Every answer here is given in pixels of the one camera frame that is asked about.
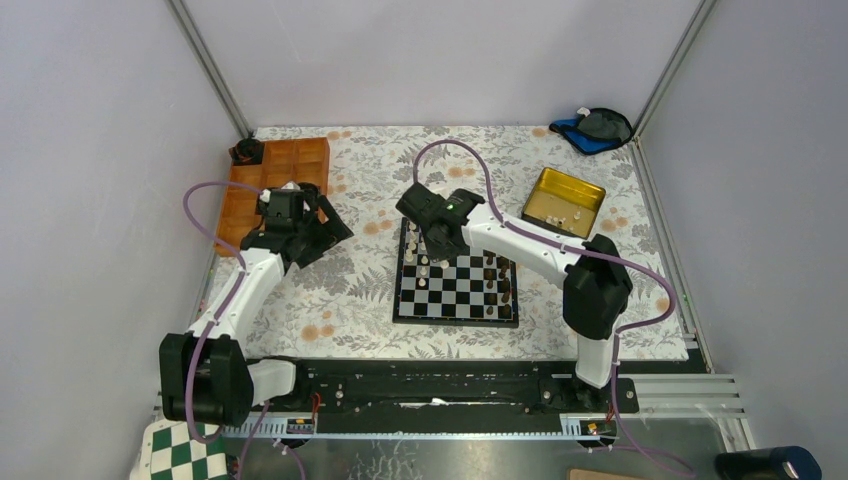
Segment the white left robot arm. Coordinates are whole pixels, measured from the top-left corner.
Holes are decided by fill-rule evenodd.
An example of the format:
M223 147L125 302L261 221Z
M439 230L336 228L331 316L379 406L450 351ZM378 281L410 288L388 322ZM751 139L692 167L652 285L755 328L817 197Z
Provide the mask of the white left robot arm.
M250 191L261 220L239 246L228 248L237 267L200 318L160 344L160 394L169 420L236 427L266 401L288 411L309 401L311 387L293 362L249 360L244 346L259 310L289 270L304 270L353 233L314 184L290 181Z

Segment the gold metal tin box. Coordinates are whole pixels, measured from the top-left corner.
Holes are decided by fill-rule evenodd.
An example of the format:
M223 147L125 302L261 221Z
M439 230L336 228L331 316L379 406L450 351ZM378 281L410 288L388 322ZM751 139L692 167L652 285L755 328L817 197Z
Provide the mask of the gold metal tin box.
M605 197L604 188L546 167L522 208L521 219L559 234L587 239Z

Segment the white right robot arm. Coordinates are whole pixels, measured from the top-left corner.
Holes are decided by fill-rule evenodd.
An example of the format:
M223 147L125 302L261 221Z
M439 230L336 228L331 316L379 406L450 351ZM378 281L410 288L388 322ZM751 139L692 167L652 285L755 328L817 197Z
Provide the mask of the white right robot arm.
M578 338L575 402L597 412L612 400L613 333L633 283L610 239L597 236L584 242L558 235L501 213L491 197L465 189L444 197L418 182L403 193L396 208L419 228L434 259L481 249L560 288L563 320Z

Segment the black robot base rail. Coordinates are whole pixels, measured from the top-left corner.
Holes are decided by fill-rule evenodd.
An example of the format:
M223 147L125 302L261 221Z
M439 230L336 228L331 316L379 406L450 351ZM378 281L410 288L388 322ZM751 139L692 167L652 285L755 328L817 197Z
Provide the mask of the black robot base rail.
M303 413L320 434L549 434L563 415L636 414L630 379L594 388L572 361L299 359L274 414Z

